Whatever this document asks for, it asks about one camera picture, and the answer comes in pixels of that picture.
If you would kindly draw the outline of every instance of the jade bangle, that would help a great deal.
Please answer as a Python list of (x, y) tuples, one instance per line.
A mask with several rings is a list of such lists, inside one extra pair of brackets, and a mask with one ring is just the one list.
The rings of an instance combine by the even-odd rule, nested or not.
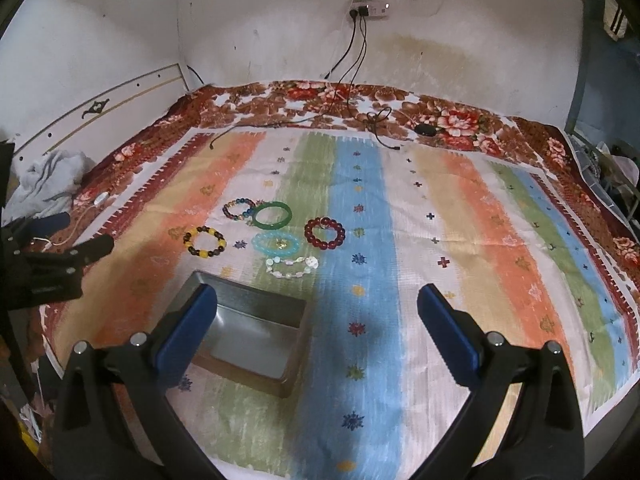
[[(287, 212), (287, 217), (284, 220), (280, 220), (275, 224), (263, 224), (258, 222), (255, 219), (256, 215), (260, 211), (262, 211), (263, 209), (267, 209), (268, 207), (279, 207), (280, 209), (284, 209), (284, 211)], [(253, 225), (255, 225), (256, 227), (260, 229), (265, 229), (267, 231), (273, 231), (276, 229), (282, 229), (285, 225), (291, 222), (291, 219), (293, 218), (293, 213), (291, 212), (291, 208), (284, 202), (265, 202), (263, 204), (260, 204), (257, 207), (254, 207), (254, 209), (251, 211), (251, 218), (253, 219), (253, 222), (252, 222)]]

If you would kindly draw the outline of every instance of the striped blanket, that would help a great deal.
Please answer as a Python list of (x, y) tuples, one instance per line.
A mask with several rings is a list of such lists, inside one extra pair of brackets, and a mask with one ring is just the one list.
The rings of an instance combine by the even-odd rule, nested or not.
[[(542, 168), (418, 143), (387, 150), (336, 130), (240, 128), (211, 150), (210, 139), (192, 128), (146, 162), (84, 233), (110, 233), (116, 245), (88, 271), (84, 297), (60, 308), (49, 338), (63, 359), (80, 338), (119, 344), (150, 330), (195, 269), (307, 300), (308, 355), (287, 399), (194, 365), (168, 392), (216, 463), (246, 468), (248, 478), (411, 476), (468, 393), (418, 318), (426, 283), (512, 344), (559, 341), (585, 432), (638, 378), (635, 286)], [(293, 218), (284, 231), (303, 241), (296, 256), (317, 257), (318, 269), (295, 280), (268, 274), (251, 244), (260, 230), (222, 213), (238, 197), (287, 203)], [(316, 216), (344, 225), (341, 247), (304, 242)], [(225, 235), (222, 255), (184, 249), (184, 231), (202, 224)], [(197, 238), (206, 244), (206, 235)], [(497, 447), (516, 394), (482, 458)]]

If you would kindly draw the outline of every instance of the green stripe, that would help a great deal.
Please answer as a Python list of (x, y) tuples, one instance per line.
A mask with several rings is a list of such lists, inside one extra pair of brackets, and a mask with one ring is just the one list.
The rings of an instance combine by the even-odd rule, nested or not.
[[(538, 223), (539, 227), (536, 228), (536, 233), (543, 239), (546, 246), (555, 245), (555, 250), (548, 251), (547, 254), (564, 274), (576, 304), (578, 298), (581, 298), (584, 303), (584, 306), (577, 309), (584, 329), (587, 332), (600, 332), (606, 321), (602, 319), (597, 294), (584, 280), (556, 225), (530, 197), (529, 191), (513, 171), (500, 164), (492, 164), (492, 167), (505, 183), (507, 192), (513, 196), (514, 202), (520, 208), (524, 218), (530, 224)], [(603, 371), (601, 378), (598, 376), (593, 378), (593, 393), (590, 398), (591, 404), (599, 406), (616, 391), (613, 348), (608, 337), (597, 337), (589, 345), (589, 349), (594, 361)]]
[[(320, 258), (321, 251), (306, 243), (304, 226), (310, 218), (324, 216), (328, 210), (335, 151), (335, 137), (307, 134), (298, 143), (293, 155), (295, 162), (289, 165), (276, 194), (276, 200), (286, 203), (293, 211), (293, 218), (283, 231), (300, 238), (302, 244), (296, 257)], [(256, 256), (252, 274), (243, 276), (242, 281), (261, 290), (312, 303), (314, 272), (298, 280), (278, 280), (264, 271), (265, 259), (265, 256)], [(205, 451), (226, 462), (279, 476), (290, 474), (290, 453), (284, 447), (290, 442), (287, 435), (292, 436), (294, 430), (292, 424), (301, 382), (299, 377), (291, 396), (279, 399), (241, 384), (211, 378), (201, 410), (202, 416), (210, 417), (212, 410), (218, 412), (217, 420), (206, 424), (214, 427), (212, 433), (215, 434), (202, 435), (198, 442)]]

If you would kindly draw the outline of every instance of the gray blanket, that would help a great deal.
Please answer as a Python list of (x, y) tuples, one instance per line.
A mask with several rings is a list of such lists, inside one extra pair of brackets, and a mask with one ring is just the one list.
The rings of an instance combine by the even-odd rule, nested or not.
[(2, 211), (2, 225), (16, 218), (39, 218), (71, 211), (89, 160), (84, 153), (54, 151), (34, 161)]

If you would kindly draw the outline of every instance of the silver bolt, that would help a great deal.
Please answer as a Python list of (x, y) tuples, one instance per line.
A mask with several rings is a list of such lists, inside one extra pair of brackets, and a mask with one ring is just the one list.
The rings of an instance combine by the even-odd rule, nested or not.
[(489, 332), (486, 339), (493, 346), (501, 346), (504, 343), (504, 336), (500, 332)]
[(146, 342), (146, 334), (144, 332), (136, 332), (134, 335), (131, 336), (131, 338), (129, 339), (129, 342), (133, 346), (141, 346)]
[(546, 347), (554, 354), (562, 353), (562, 347), (558, 341), (547, 341)]
[(74, 345), (74, 352), (80, 355), (82, 352), (84, 352), (87, 349), (88, 346), (89, 346), (89, 343), (87, 343), (87, 341), (78, 341)]

